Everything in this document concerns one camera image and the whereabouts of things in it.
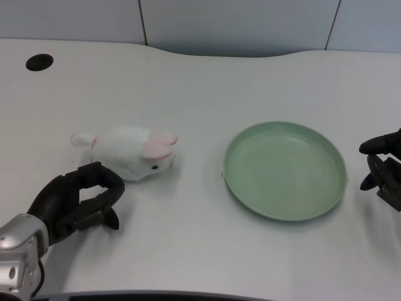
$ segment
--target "black grommet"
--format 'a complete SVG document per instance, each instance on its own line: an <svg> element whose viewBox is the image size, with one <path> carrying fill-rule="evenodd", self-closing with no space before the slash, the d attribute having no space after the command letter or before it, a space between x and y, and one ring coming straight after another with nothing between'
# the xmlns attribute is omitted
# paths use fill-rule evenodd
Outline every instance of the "black grommet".
<svg viewBox="0 0 401 301"><path fill-rule="evenodd" d="M31 71L42 71L49 68L53 64L51 55L34 55L26 61L26 68Z"/></svg>

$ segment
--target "plate rim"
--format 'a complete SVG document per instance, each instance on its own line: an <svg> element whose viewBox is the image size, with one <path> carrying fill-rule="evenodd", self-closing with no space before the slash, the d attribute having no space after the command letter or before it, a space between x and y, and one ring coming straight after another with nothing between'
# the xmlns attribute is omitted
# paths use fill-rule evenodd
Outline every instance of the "plate rim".
<svg viewBox="0 0 401 301"><path fill-rule="evenodd" d="M318 213L318 214L314 214L314 215L312 215L312 216L305 217L305 218L296 218L296 219L293 219L293 218L281 218L281 217L277 217L277 216L273 216L273 215L268 215L268 214L262 213L262 212L258 211L257 209L254 209L254 208L250 207L250 205L248 205L246 202L244 202L244 201L236 194L235 190L232 188L232 185L229 183L229 181L227 180L227 176L226 176L226 175L227 175L227 155L228 155L228 152L229 152L229 150L230 150L232 144L234 143L234 141L235 141L243 132L245 132L245 131L247 131L247 130L253 128L253 127L257 127L257 126L259 126L259 125L263 125L263 124L290 124L290 125L296 125L296 126L298 126L298 127L302 127L302 128L304 128L304 129L308 129L308 130L310 130L310 131L312 131L312 132L314 132L314 133L316 133L316 134L322 136L322 138L326 139L326 140L331 144L331 146L334 148L334 150L338 153L338 155L340 156L340 159L341 159L341 163L342 163L342 165L343 165L343 167L344 167L345 180L344 180L343 187L342 187L342 189L341 189L341 193L340 193L338 199L336 199L336 200L333 202L333 204L332 204L331 206L329 206L326 210L324 210L324 211L322 211L322 212L320 212L320 213ZM347 184L348 184L348 182L349 182L349 180L348 180L348 171L347 171L347 169L346 169L346 164L345 164L345 160L344 160L344 158L343 158L343 155L342 155L341 152L337 149L337 147L335 146L335 144L332 143L332 141L331 141L330 139L328 139L326 136L324 136L323 134L319 133L318 131L316 131L316 130L314 130L314 129L311 129L310 127L306 127L305 125L297 124L297 123L295 123L295 122L287 122L287 121L268 121L268 122L260 122L260 123L258 123L258 124L254 124L254 125L251 125L251 126L247 127L246 129L240 131L240 133L238 133L237 135L235 135L234 138L231 139L231 141L230 141L230 143L228 144L228 147L227 147L227 149L226 149L226 151L225 151L225 153L224 153L223 174L224 174L224 180L225 180L226 184L228 185L230 191L233 193L233 195L235 195L235 197L237 198L237 200L241 202L241 204L245 205L245 207L247 207L247 208L249 208L250 210L256 212L257 214L260 214L261 216L264 216L264 217L267 217L267 218L271 218L271 219L275 219L275 220L278 220L278 221L306 221L306 220L309 220L309 219L317 218L318 216L321 216L321 215L323 215L323 214L329 212L330 210L332 210L332 209L344 198L345 190L346 190Z"/></svg>

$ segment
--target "white wall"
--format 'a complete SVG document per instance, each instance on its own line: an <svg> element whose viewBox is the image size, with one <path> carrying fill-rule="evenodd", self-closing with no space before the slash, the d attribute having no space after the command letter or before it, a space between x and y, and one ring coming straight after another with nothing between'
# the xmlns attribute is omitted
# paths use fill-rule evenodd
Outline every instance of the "white wall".
<svg viewBox="0 0 401 301"><path fill-rule="evenodd" d="M149 46L217 56L322 50L337 6L338 0L142 0Z"/></svg>
<svg viewBox="0 0 401 301"><path fill-rule="evenodd" d="M342 0L329 50L401 52L401 0Z"/></svg>
<svg viewBox="0 0 401 301"><path fill-rule="evenodd" d="M0 38L145 43L137 0L0 0Z"/></svg>

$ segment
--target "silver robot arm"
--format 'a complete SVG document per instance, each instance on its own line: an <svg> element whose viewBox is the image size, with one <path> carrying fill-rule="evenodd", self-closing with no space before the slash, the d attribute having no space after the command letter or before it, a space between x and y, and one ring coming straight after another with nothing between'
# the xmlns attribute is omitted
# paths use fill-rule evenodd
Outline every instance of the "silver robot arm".
<svg viewBox="0 0 401 301"><path fill-rule="evenodd" d="M80 202L80 190L108 188L93 199ZM0 228L0 301L28 301L44 280L40 258L49 246L76 230L104 224L118 230L112 206L125 189L123 180L100 162L54 178L20 214Z"/></svg>
<svg viewBox="0 0 401 301"><path fill-rule="evenodd" d="M39 260L48 248L46 225L33 215L19 214L0 228L0 300L31 300L43 282Z"/></svg>

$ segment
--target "green plate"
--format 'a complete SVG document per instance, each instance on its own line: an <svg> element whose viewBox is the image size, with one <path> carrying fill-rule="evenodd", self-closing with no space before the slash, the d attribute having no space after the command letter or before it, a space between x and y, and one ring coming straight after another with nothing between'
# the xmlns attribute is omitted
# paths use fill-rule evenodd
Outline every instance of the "green plate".
<svg viewBox="0 0 401 301"><path fill-rule="evenodd" d="M289 122L257 124L237 135L224 158L224 177L245 206L282 221L329 211L348 182L336 147L314 130Z"/></svg>

